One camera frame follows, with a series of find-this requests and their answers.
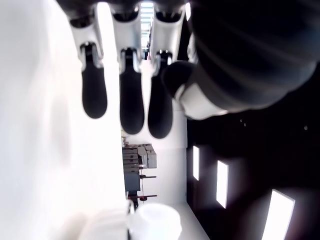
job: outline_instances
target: black rubber finger pad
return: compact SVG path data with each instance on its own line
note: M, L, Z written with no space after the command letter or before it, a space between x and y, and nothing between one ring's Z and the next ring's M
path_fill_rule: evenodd
M141 73L127 67L119 78L121 125L126 133L134 135L141 131L145 122Z
M101 118L107 111L107 91L104 68L87 62L82 72L82 104L85 113L92 119Z

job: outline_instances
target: ceiling light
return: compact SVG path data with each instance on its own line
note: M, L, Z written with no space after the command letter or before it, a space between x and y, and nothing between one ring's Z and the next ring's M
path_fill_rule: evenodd
M186 16L186 20L188 21L191 16L191 9L190 9L189 2L185 4L185 16Z
M222 207L227 207L229 166L218 160L216 175L216 200Z
M199 148L193 146L193 176L199 181Z
M153 7L154 4L152 2L142 2L141 7Z
M262 240L285 239L294 206L294 199L277 190L272 190Z

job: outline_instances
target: white wall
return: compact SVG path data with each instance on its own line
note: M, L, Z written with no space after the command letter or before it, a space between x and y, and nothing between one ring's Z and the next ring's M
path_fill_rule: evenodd
M144 169L147 176L156 176L143 180L144 195L158 195L149 198L146 203L174 204L186 201L187 191L187 120L181 109L173 103L172 129L164 139L156 139L148 129L148 109L151 93L152 68L149 60L142 61L142 94L145 121L143 129L136 135L126 138L130 144L152 144L156 153L157 168Z
M0 1L0 239L52 239L70 218L125 198L118 64L110 11L100 6L108 109L94 120L58 4Z
M179 240L210 240L186 202L171 207L177 210L181 217L182 233Z

